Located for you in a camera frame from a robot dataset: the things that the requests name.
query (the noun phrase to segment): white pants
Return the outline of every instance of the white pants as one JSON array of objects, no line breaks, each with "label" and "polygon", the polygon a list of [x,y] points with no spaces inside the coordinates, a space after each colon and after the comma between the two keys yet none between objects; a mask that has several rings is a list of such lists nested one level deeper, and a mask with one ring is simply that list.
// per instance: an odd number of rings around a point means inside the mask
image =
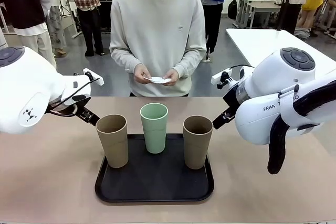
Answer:
[{"label": "white pants", "polygon": [[56,68],[56,61],[52,52],[51,40],[48,31],[39,35],[22,36],[19,35],[22,46],[29,47],[38,54],[42,55],[50,64]]}]

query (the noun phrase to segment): bag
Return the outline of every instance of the bag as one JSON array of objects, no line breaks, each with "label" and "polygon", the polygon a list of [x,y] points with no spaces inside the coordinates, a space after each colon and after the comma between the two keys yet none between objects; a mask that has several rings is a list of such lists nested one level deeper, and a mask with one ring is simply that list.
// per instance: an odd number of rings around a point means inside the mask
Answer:
[{"label": "bag", "polygon": [[237,1],[232,0],[232,2],[229,4],[229,7],[227,9],[227,16],[230,19],[236,20],[237,12],[238,12]]}]

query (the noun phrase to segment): hand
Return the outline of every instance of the hand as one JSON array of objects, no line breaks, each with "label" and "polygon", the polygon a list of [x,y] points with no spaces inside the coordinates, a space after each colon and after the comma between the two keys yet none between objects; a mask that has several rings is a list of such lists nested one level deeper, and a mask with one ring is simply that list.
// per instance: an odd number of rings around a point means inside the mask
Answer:
[{"label": "hand", "polygon": [[179,80],[180,76],[179,76],[179,73],[175,69],[172,68],[163,77],[163,79],[168,79],[168,78],[170,78],[170,82],[164,83],[163,85],[174,86],[176,82]]},{"label": "hand", "polygon": [[138,64],[134,69],[134,79],[140,84],[151,83],[150,80],[147,80],[144,77],[147,77],[149,79],[152,78],[151,74],[148,72],[147,67],[144,64]]}]

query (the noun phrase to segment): black pants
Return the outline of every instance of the black pants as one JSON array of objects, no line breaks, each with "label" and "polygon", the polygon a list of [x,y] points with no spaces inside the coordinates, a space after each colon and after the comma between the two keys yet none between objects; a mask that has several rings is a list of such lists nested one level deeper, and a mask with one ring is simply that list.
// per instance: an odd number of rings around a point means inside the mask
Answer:
[{"label": "black pants", "polygon": [[130,97],[136,97],[136,95],[131,92]]},{"label": "black pants", "polygon": [[98,9],[95,8],[94,10],[88,10],[86,12],[77,9],[77,12],[87,52],[93,54],[92,34],[96,51],[104,52],[103,43],[101,42],[100,16]]},{"label": "black pants", "polygon": [[282,15],[285,15],[285,18],[284,21],[282,22],[280,29],[286,30],[291,34],[294,34],[300,10],[301,10],[301,4],[299,5],[288,4],[287,11],[286,13],[284,13],[284,5],[282,5],[279,12],[278,22],[280,22]]},{"label": "black pants", "polygon": [[203,5],[203,10],[205,18],[205,39],[207,39],[206,49],[208,49],[211,54],[213,51],[215,51],[215,47],[217,44],[223,4]]}]

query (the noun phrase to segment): tray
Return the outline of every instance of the tray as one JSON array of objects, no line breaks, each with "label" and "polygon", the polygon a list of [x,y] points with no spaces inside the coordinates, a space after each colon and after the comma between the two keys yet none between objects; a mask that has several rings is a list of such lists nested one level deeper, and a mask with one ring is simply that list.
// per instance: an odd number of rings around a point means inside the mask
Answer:
[{"label": "tray", "polygon": [[118,169],[106,157],[95,191],[106,202],[201,201],[214,190],[211,166],[206,158],[199,170],[184,164],[183,134],[167,134],[160,154],[146,150],[143,134],[128,135],[129,161]]}]

